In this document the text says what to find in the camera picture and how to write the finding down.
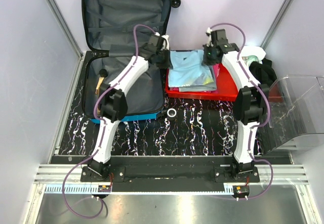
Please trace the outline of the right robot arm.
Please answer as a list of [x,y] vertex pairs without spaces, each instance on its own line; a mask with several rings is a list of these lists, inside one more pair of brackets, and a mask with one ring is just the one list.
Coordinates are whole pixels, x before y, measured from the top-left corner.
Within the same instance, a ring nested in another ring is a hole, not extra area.
[[241,56],[242,49],[228,42],[224,29],[208,28],[206,35],[208,42],[203,45],[203,64],[221,64],[231,75],[238,90],[233,103],[238,135],[229,173],[234,181],[241,182],[254,170],[255,138],[260,121],[269,109],[269,87],[252,75]]

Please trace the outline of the magenta cloth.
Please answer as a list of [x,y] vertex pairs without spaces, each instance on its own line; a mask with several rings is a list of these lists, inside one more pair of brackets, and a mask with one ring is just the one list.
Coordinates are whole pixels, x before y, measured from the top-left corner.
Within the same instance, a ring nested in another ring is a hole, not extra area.
[[216,83],[213,66],[194,65],[187,68],[171,69],[168,75],[168,87],[173,91],[179,91],[177,87],[185,84],[205,85],[211,82]]

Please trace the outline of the light blue t-shirt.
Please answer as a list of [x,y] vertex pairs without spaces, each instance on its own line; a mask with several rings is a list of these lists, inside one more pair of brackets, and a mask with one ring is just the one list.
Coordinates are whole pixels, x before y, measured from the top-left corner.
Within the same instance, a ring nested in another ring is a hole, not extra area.
[[173,68],[169,70],[168,86],[181,92],[215,91],[215,74],[211,66],[204,66],[204,51],[171,51]]

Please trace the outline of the blue hard-shell suitcase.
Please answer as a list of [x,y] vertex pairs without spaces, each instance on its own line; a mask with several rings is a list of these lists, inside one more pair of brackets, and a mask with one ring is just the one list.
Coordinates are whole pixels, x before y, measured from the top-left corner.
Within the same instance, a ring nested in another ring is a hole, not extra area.
[[181,0],[82,0],[87,44],[93,55],[86,66],[83,112],[93,118],[98,96],[95,86],[105,69],[107,85],[122,72],[135,47],[148,42],[152,32],[165,34],[171,10]]

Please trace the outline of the light blue denim garment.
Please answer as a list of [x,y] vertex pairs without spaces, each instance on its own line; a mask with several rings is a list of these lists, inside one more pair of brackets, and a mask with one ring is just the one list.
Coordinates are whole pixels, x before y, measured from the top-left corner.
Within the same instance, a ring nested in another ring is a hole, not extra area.
[[177,88],[179,92],[212,92],[217,90],[217,85],[215,82],[211,82],[205,85],[185,84]]

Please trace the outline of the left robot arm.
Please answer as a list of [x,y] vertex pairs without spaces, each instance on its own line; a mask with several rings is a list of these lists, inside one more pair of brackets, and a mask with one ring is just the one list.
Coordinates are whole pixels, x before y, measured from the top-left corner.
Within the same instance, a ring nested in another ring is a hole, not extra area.
[[151,35],[149,42],[136,50],[125,69],[108,84],[108,88],[101,93],[95,104],[95,109],[100,110],[100,127],[87,167],[97,181],[102,182],[109,177],[108,162],[114,135],[128,111],[126,96],[150,64],[158,68],[171,67],[168,35],[157,32]]

